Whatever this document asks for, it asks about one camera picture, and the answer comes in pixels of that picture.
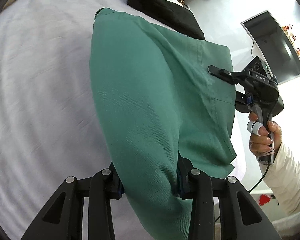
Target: green fabric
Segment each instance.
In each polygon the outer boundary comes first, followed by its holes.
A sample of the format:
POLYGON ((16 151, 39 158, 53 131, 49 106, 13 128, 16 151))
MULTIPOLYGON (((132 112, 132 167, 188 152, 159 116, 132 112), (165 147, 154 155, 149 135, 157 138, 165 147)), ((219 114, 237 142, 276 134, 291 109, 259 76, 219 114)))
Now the green fabric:
POLYGON ((176 193, 178 150, 210 176, 233 169, 235 87, 209 65, 232 71, 229 49, 109 8, 96 14, 97 115, 128 200, 155 239, 187 239, 191 201, 176 193))

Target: television screen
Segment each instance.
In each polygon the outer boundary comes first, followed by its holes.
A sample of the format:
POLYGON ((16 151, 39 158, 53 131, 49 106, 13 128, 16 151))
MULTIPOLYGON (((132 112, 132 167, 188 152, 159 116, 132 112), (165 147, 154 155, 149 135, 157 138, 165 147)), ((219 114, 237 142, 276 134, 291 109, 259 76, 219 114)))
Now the television screen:
POLYGON ((300 75, 300 59, 281 26, 266 11, 242 23, 282 84, 300 75))

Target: wrinkled sheet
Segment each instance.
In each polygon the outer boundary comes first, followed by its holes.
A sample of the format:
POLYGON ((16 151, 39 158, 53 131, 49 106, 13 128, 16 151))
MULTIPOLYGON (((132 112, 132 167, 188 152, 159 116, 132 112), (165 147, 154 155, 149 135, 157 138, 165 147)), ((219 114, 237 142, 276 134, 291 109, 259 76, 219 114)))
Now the wrinkled sheet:
MULTIPOLYGON (((103 7, 164 26, 126 0, 17 0, 0 14, 0 224, 11 240, 67 176, 91 177, 111 162, 89 77, 94 15, 103 7)), ((242 179, 236 119, 232 143, 232 174, 242 179)), ((152 239, 125 196, 112 201, 112 214, 117 239, 152 239)))

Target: white bandage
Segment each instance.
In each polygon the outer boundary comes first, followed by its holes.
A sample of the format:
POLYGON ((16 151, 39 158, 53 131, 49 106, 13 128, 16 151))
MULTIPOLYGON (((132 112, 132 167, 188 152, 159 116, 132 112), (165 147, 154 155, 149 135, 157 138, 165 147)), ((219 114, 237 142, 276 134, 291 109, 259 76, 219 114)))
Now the white bandage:
POLYGON ((260 130, 260 128, 263 126, 263 124, 262 123, 260 123, 260 122, 257 122, 257 121, 250 121, 250 122, 248 122, 248 124, 247 124, 247 129, 248 129, 248 131, 249 131, 249 133, 252 133, 252 134, 255 134, 255 135, 258 135, 258 136, 260 136, 260 134, 259 134, 259 130, 260 130))

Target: mattress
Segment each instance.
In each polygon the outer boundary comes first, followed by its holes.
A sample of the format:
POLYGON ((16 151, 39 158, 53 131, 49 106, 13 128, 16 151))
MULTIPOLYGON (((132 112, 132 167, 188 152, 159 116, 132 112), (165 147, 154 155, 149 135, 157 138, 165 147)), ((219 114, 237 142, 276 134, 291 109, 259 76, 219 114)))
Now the mattress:
MULTIPOLYGON (((89 77, 94 15, 103 7, 166 27, 126 0, 17 0, 0 14, 0 224, 11 240, 67 176, 91 177, 111 162, 89 77)), ((242 179, 236 119, 232 143, 232 174, 242 179)), ((112 201, 112 214, 117 239, 152 239, 125 196, 112 201)))

